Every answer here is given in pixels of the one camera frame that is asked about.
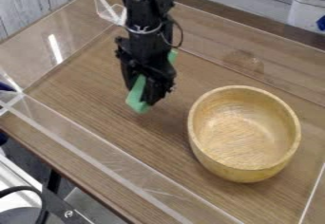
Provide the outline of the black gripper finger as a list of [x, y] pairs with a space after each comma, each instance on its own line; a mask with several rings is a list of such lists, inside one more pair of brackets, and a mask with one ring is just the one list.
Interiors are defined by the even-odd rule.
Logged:
[[129, 89], [127, 98], [130, 100], [139, 100], [142, 97], [142, 81], [138, 67], [135, 65], [131, 65], [127, 61], [121, 61], [121, 71], [123, 81]]
[[143, 101], [154, 105], [172, 92], [177, 74], [147, 74], [145, 76]]

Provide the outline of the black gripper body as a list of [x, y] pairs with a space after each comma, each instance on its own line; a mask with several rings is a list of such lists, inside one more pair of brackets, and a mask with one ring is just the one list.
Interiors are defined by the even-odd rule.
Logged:
[[161, 27], [149, 31], [126, 28], [127, 37], [115, 38], [115, 56], [121, 61], [121, 51], [127, 51], [137, 58], [145, 58], [173, 49], [173, 27]]

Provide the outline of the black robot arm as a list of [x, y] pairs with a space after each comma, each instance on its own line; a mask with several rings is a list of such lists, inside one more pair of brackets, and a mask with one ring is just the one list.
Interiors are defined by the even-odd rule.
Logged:
[[174, 27], [181, 27], [170, 15], [176, 7], [174, 0], [122, 0], [126, 8], [125, 29], [129, 36], [115, 38], [115, 56], [121, 61], [121, 70], [129, 90], [137, 87], [143, 78], [139, 90], [139, 101], [154, 105], [172, 91], [177, 70], [170, 62], [172, 51], [185, 39], [173, 42]]

